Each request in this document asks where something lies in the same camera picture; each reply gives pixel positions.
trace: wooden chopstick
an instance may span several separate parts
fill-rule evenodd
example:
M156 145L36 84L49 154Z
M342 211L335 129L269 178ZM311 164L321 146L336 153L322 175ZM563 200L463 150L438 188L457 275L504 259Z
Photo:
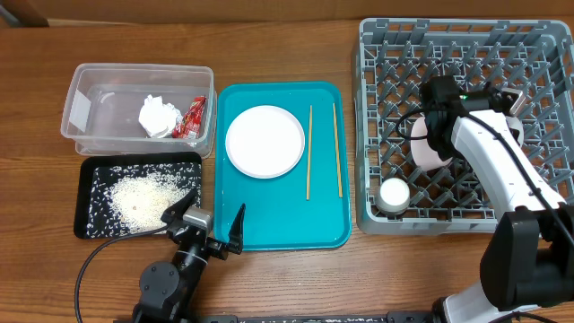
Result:
M313 137L313 106L309 110L309 153L307 154L307 200L311 190L311 143Z
M335 152L337 155L337 180L339 181L339 197L343 197L343 188L341 187L341 162L339 161L339 136L337 134L337 114L335 104L333 103L333 128L335 130Z

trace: dish rack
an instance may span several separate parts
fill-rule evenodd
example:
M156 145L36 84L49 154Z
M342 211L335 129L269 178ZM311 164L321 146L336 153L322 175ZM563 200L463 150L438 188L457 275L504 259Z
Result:
M568 26L558 21L493 21L369 18L361 22L352 56L357 130L357 223L366 233L438 235L493 232L496 218L466 161L422 171L395 122L420 108L419 87L437 75L454 75L465 91L487 82L526 94L518 116L523 151L548 184L574 202L574 117L570 100L574 62ZM399 130L408 133L418 118ZM398 177L411 190L401 218L387 218L374 204L383 180Z

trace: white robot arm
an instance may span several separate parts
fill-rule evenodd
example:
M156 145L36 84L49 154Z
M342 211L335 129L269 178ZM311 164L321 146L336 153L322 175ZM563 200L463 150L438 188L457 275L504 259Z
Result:
M501 133L510 144L516 156L534 183L542 190L542 195L552 208L558 209L564 198L551 189L536 172L527 157L522 153L515 138L509 131L503 113L494 110L471 112L475 117L487 122L489 126ZM497 219L506 212L514 212L518 206L528 210L544 210L544 206L532 194L524 178L499 140L470 118L457 118L452 143L473 167L476 176L483 185L484 191L491 200ZM515 311L537 309L537 305L521 306ZM510 311L500 311L486 298L481 282L473 284L459 294L444 300L444 310L448 323L484 323L508 315Z
M428 134L399 135L426 139L440 158L437 166L454 156L467 160L499 221L481 262L481 280L438 300L432 321L497 322L515 311L574 300L574 207L546 184L507 124L507 116L519 112L523 94L489 86L464 93L453 77L441 76L422 86L421 99L424 109L409 115L424 112ZM417 155L428 165L430 156ZM549 249L537 248L541 234L552 242Z

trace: teal tray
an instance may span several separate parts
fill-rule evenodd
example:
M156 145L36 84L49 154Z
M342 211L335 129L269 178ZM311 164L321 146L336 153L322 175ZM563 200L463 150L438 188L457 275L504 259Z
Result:
M351 236L351 199L341 93L331 83L252 83L232 85L219 97L213 232L227 241L231 223L246 204L244 250L325 249L342 246ZM333 128L337 116L341 184L339 197ZM288 173L253 179L237 170L225 151L231 121L259 105L287 109L305 131L305 152ZM310 200L307 192L309 106L313 106Z

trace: cable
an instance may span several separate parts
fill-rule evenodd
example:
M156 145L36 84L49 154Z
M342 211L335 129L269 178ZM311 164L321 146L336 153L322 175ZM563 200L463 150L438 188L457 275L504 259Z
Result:
M492 135L494 135L494 137L499 140L499 142L502 144L504 149L510 155L510 159L512 159L512 161L517 166L518 171L520 172L520 175L522 175L522 177L524 178L524 181L526 182L526 184L528 185L530 190L532 190L532 193L536 196L536 198L538 199L538 201L540 201L540 203L544 206L544 208L548 212L550 212L550 214L552 215L552 218L554 219L554 221L558 225L558 228L560 229L560 231L564 235L564 238L566 238L566 240L568 241L570 246L574 249L574 238L572 238L572 235L568 232L566 225L564 225L564 222L560 219L560 217L558 217L558 214L556 214L556 210L554 210L550 206L548 201L546 201L546 199L542 195L541 189L535 185L535 183L532 181L532 179L530 179L530 176L528 176L528 173L526 172L524 166L520 162L518 156L514 153L514 151L512 150L512 147L510 147L510 144L504 139L504 137L498 131L494 130L494 128L487 125L481 119L473 116L472 114L470 114L470 112L468 112L466 110L465 111L459 111L459 110L455 110L455 109L414 109L414 110L404 114L402 117L400 117L398 119L398 121L396 121L395 131L398 134L398 136L400 136L406 140L416 140L416 139L408 139L408 138L412 138L412 137L410 137L408 135L404 135L401 132L399 132L398 131L398 125L400 125L403 121L405 121L407 118L409 118L412 115L415 115L417 113L429 113L432 111L448 111L448 112L455 113L459 117L462 117L462 118L470 118L475 123L482 126L484 129L486 129L488 132L490 132Z
M543 323L558 323L554 320L547 319L545 317L541 317L540 315L525 313L525 312L521 312L521 311L512 312L512 313L507 314L505 316L494 319L494 320L490 321L489 323L503 323L503 322L506 322L507 319L518 319L518 321L520 321L520 318L535 319L535 320L537 320L539 322L543 322Z
M134 234L128 234L122 237L117 237L114 238L110 241L106 241L104 243L102 243L99 247L97 247L86 259L86 261L83 262L82 265L82 269L80 269L80 274L78 274L78 278L75 281L75 290L74 290L74 309L75 309L75 318L78 320L78 323L83 323L82 321L82 315L80 314L80 284L82 283L82 277L83 277L83 273L85 273L86 268L88 267L88 265L90 264L91 260L96 257L96 255L98 254L98 252L102 251L104 248L106 248L107 246L109 246L112 243L116 243L119 242L121 240L126 240L126 239L131 239L131 238L137 238L137 237L143 237L146 235L151 235L154 233L159 233L161 231L165 231L168 229L168 225L161 227L160 229L154 229L154 230L150 230L150 231L145 231L145 232L139 232L139 233L134 233Z

